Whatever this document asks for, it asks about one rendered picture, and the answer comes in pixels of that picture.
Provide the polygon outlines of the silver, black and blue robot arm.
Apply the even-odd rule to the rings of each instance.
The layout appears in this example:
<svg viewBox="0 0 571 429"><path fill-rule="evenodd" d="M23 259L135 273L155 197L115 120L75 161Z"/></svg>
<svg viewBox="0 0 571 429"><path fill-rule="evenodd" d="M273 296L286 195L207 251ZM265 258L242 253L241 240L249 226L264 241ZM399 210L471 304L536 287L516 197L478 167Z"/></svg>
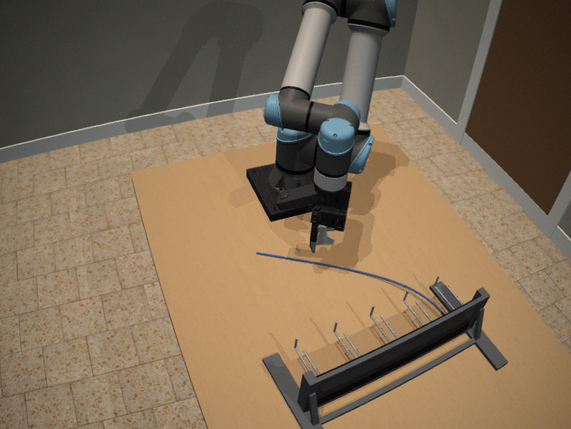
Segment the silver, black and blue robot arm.
<svg viewBox="0 0 571 429"><path fill-rule="evenodd" d="M314 182L334 192L348 173L364 170L374 140L367 120L378 58L382 38L396 26L396 7L397 0L305 0L280 93L269 95L264 109L265 122L278 127L269 188L279 210L323 200ZM337 17L348 18L351 38L340 98L331 106L310 99Z"/></svg>

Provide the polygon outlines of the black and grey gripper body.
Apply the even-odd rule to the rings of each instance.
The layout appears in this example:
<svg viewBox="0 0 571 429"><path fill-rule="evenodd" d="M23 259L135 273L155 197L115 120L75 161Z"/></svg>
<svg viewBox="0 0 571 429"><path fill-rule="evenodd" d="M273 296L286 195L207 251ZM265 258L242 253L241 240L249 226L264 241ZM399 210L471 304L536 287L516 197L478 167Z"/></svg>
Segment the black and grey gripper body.
<svg viewBox="0 0 571 429"><path fill-rule="evenodd" d="M334 230L344 231L352 182L347 181L343 189L334 192L319 188L315 182L314 188L324 198L321 201L312 203L311 223L313 216L317 216L317 224L335 228Z"/></svg>

